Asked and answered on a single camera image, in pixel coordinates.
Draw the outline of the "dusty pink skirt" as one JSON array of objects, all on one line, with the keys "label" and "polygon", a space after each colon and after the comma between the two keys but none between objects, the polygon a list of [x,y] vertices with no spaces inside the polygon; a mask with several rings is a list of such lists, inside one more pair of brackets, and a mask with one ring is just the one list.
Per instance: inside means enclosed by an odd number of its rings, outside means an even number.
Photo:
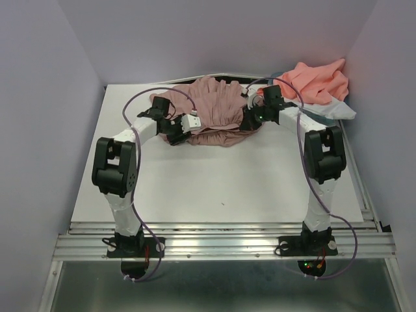
[{"label": "dusty pink skirt", "polygon": [[242,86],[238,82],[226,83],[224,80],[217,81],[214,77],[204,76],[191,84],[179,84],[174,88],[187,95],[168,90],[153,93],[149,98],[160,96],[169,99],[174,105],[169,110],[173,116],[189,113],[192,103],[188,98],[194,100],[202,125],[200,130],[192,132],[188,144],[230,147],[257,132],[239,129],[246,99],[241,96]]}]

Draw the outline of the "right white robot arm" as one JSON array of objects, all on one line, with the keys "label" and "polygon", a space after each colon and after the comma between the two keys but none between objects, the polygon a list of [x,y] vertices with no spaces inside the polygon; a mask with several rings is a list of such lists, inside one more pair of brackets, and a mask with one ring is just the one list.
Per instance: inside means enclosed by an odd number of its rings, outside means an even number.
[{"label": "right white robot arm", "polygon": [[292,102],[286,102],[278,85],[268,86],[262,94],[253,88],[242,89],[243,131],[259,129],[274,122],[291,132],[298,140],[302,169],[309,186],[307,213],[299,235],[279,237],[282,255],[313,254],[335,250],[331,212],[335,186],[346,168],[343,135],[337,126],[319,123]]}]

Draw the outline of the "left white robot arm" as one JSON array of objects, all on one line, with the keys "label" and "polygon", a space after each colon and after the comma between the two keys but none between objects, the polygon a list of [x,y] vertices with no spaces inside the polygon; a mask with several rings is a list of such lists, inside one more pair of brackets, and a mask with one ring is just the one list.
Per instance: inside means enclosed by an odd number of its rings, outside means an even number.
[{"label": "left white robot arm", "polygon": [[111,138],[97,140],[92,183],[105,196],[115,221],[114,237],[103,240],[112,255],[134,257],[144,251],[144,226],[132,199],[143,144],[162,134],[175,146],[189,139],[192,132],[202,126],[195,110],[172,117],[171,107],[170,100],[156,96],[150,108],[139,113],[135,121],[127,122],[127,129]]}]

